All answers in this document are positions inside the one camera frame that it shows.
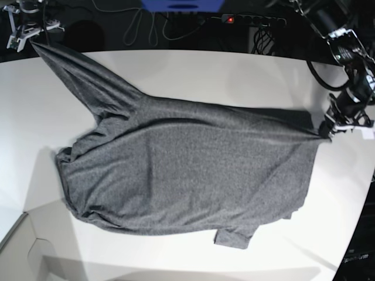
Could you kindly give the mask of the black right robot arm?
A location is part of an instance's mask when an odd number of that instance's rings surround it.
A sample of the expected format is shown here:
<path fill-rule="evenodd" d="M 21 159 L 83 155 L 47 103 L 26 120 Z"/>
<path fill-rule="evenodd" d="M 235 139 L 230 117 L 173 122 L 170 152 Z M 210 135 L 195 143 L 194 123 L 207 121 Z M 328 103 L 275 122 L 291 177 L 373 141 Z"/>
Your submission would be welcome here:
<path fill-rule="evenodd" d="M 57 19 L 47 16 L 47 1 L 1 1 L 1 11 L 8 14 L 11 27 L 6 48 L 21 52 L 26 42 L 41 34 L 64 32 Z"/>

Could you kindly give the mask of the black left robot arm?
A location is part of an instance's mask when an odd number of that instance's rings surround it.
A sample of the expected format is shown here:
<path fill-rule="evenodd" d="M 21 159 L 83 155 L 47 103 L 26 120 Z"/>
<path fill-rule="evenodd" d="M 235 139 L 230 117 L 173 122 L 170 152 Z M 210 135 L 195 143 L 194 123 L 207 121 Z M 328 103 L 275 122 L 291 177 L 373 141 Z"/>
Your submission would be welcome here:
<path fill-rule="evenodd" d="M 374 58 L 349 27 L 350 15 L 342 1 L 291 1 L 294 10 L 303 16 L 312 29 L 329 45 L 336 62 L 348 80 L 339 87 L 324 82 L 312 63 L 307 65 L 317 82 L 332 92 L 330 106 L 319 127 L 319 134 L 331 138 L 340 132 L 356 130 L 365 140 L 374 139 L 374 121 L 365 109 L 374 105 Z"/>

